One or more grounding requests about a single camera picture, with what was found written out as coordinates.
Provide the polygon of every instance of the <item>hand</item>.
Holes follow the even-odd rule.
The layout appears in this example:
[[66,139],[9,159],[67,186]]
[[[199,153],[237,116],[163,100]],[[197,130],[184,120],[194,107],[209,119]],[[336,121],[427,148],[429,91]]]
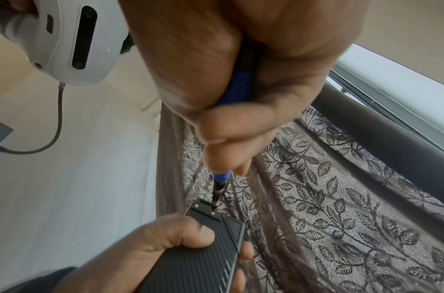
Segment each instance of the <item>hand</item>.
[[[214,232],[183,213],[176,213],[144,225],[96,258],[78,268],[56,286],[54,293],[132,293],[151,271],[165,249],[178,245],[209,246]],[[241,249],[241,260],[254,257],[250,243]],[[243,292],[241,270],[235,272],[232,292]]]
[[[163,102],[196,127],[206,165],[243,175],[315,99],[369,0],[119,0]],[[266,46],[251,103],[215,107],[242,35]]]

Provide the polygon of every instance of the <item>patterned curtain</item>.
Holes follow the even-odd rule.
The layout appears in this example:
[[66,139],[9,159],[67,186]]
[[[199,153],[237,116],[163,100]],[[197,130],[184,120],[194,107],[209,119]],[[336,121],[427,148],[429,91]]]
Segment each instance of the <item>patterned curtain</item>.
[[[211,200],[203,149],[163,106],[158,216],[197,197]],[[246,177],[231,178],[222,199],[221,211],[246,222],[255,247],[254,261],[241,264],[247,292],[444,292],[444,244],[383,195],[444,223],[444,204],[309,107],[253,159]]]

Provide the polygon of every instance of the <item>sheer curtain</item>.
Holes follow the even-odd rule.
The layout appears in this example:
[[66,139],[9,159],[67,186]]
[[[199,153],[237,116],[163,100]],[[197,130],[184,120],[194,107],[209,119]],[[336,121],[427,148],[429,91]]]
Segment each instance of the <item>sheer curtain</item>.
[[[329,85],[323,95],[343,96]],[[203,149],[163,106],[157,216],[210,200]],[[444,235],[444,204],[312,106],[253,159],[246,177],[230,179],[220,209],[247,224],[256,251],[241,264],[250,293],[444,292],[444,239],[436,236]]]

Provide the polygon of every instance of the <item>black rectangular case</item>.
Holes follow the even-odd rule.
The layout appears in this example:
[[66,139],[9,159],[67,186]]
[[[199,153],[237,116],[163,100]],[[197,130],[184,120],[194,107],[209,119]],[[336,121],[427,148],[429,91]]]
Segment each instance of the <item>black rectangular case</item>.
[[143,281],[139,293],[229,293],[240,254],[245,224],[197,199],[190,216],[211,228],[216,237],[206,248],[166,250]]

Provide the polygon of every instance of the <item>black cable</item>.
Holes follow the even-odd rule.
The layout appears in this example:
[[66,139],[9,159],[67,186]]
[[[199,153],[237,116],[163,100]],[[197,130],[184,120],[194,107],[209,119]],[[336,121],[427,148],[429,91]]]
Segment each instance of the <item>black cable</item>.
[[39,149],[33,150],[33,151],[12,151],[9,150],[5,147],[0,146],[0,153],[9,153],[9,154],[34,154],[34,153],[40,153],[43,152],[47,149],[49,149],[50,147],[52,147],[56,141],[59,138],[59,135],[61,134],[61,128],[63,126],[63,92],[64,92],[64,87],[65,87],[65,83],[59,83],[58,86],[58,127],[56,129],[56,134],[55,137],[52,139],[52,141],[47,144],[44,147],[41,147]]

